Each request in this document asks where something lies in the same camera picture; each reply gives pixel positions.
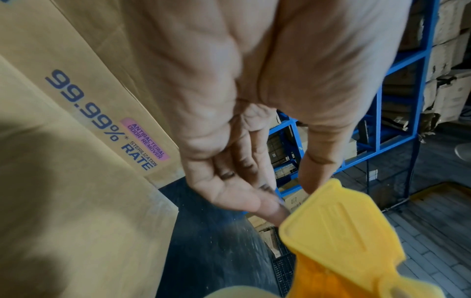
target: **yellow handle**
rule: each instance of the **yellow handle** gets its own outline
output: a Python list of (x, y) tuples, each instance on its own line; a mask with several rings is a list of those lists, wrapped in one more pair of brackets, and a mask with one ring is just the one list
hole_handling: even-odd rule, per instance
[(280, 226), (296, 254), (289, 298), (444, 298), (435, 285), (400, 276), (406, 259), (394, 229), (366, 194), (336, 179), (319, 188)]

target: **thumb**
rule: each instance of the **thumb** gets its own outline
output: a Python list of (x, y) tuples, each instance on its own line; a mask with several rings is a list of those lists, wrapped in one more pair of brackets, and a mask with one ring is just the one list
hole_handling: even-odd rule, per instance
[(309, 126), (308, 149), (299, 166), (299, 183), (307, 193), (313, 193), (340, 167), (355, 126)]

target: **blue metal shelf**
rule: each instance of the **blue metal shelf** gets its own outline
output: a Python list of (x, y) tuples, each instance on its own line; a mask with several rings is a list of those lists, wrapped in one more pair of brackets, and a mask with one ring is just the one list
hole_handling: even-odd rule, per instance
[[(357, 165), (364, 162), (374, 156), (384, 153), (390, 149), (400, 146), (408, 141), (417, 139), (419, 118), (421, 113), (421, 107), (423, 102), (423, 91), (425, 86), (425, 77), (427, 73), (427, 65), (430, 58), (430, 53), (433, 45), (433, 35), (435, 24), (438, 17), (439, 0), (431, 0), (426, 2), (426, 8), (424, 13), (424, 23), (422, 40), (419, 49), (415, 51), (400, 52), (397, 54), (394, 63), (390, 67), (386, 75), (390, 75), (401, 68), (404, 68), (412, 63), (416, 63), (416, 85), (412, 97), (400, 97), (400, 96), (383, 96), (382, 88), (379, 88), (371, 108), (368, 114), (365, 115), (363, 120), (366, 121), (368, 132), (369, 132), (369, 144), (361, 144), (357, 142), (357, 150), (361, 153), (352, 159), (343, 161), (341, 167), (336, 173), (348, 169), (351, 166)], [(399, 104), (410, 105), (410, 119), (408, 125), (408, 131), (400, 131), (394, 128), (383, 126), (381, 124), (381, 104), (382, 102), (394, 102)], [(296, 126), (296, 119), (290, 118), (287, 115), (279, 112), (282, 122), (280, 125), (270, 129), (270, 134), (279, 132), (280, 130), (290, 127), (294, 137), (295, 145), (286, 142), (285, 151), (292, 152), (296, 159), (290, 159), (287, 163), (293, 164), (296, 169), (301, 158), (304, 156), (304, 150), (302, 148), (301, 140)], [(297, 170), (290, 174), (288, 177), (283, 177), (283, 180), (279, 180), (279, 186), (285, 181), (290, 181), (297, 177)], [(280, 197), (285, 197), (301, 189), (300, 185), (296, 185), (288, 190), (279, 192), (276, 190)]]

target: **pink label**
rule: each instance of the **pink label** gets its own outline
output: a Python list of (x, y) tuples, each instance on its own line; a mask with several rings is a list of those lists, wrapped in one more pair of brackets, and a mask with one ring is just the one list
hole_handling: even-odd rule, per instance
[(158, 158), (160, 161), (165, 161), (170, 158), (163, 150), (160, 148), (153, 139), (145, 132), (142, 127), (137, 124), (134, 119), (131, 118), (124, 118), (121, 120), (121, 124), (126, 126), (126, 128), (144, 145), (147, 149), (149, 149), (155, 157)]

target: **orange plastic container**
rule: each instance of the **orange plastic container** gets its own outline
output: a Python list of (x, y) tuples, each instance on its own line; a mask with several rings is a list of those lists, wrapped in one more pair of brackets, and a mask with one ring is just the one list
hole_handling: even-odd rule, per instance
[(279, 232), (297, 258), (289, 298), (445, 297), (435, 285), (399, 275), (396, 266), (406, 256), (394, 229), (369, 196), (337, 179), (313, 193)]

